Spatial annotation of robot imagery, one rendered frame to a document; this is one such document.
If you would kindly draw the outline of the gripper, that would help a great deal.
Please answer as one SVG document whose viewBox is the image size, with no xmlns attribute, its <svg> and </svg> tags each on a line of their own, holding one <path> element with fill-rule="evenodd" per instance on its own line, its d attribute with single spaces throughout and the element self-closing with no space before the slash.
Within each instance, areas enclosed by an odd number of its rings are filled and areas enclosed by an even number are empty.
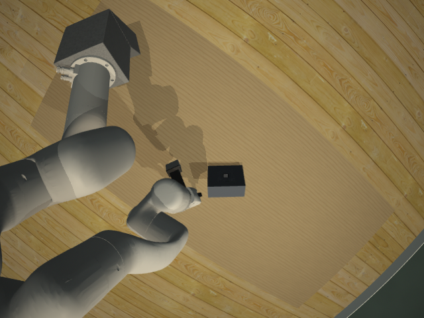
<svg viewBox="0 0 424 318">
<path fill-rule="evenodd" d="M 201 193 L 197 193 L 197 190 L 193 187 L 186 187 L 190 194 L 191 194 L 191 205 L 189 207 L 194 207 L 196 205 L 199 205 L 201 203 L 200 197 L 202 196 Z"/>
</svg>

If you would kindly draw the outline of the dark grey sloped panel with square hole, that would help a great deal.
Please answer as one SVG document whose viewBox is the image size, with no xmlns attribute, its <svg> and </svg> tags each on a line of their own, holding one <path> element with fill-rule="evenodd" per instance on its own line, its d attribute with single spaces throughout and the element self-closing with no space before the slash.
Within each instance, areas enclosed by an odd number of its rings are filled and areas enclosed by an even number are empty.
<svg viewBox="0 0 424 318">
<path fill-rule="evenodd" d="M 242 165 L 208 166 L 208 197 L 244 197 L 245 187 Z"/>
</svg>

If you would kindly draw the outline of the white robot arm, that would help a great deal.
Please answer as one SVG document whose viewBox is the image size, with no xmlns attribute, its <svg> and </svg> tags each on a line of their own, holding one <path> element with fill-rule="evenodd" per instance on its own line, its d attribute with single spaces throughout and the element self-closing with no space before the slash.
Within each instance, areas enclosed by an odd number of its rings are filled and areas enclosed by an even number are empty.
<svg viewBox="0 0 424 318">
<path fill-rule="evenodd" d="M 103 189 L 134 163 L 130 134 L 106 127 L 114 66 L 87 55 L 56 72 L 72 83 L 62 140 L 0 166 L 0 235 L 42 209 Z M 127 227 L 142 238 L 101 231 L 39 266 L 25 282 L 1 277 L 0 243 L 0 318 L 82 318 L 127 274 L 167 267 L 185 246 L 188 229 L 165 212 L 185 211 L 191 194 L 178 160 L 166 164 L 166 172 L 171 178 L 158 180 L 128 214 Z"/>
</svg>

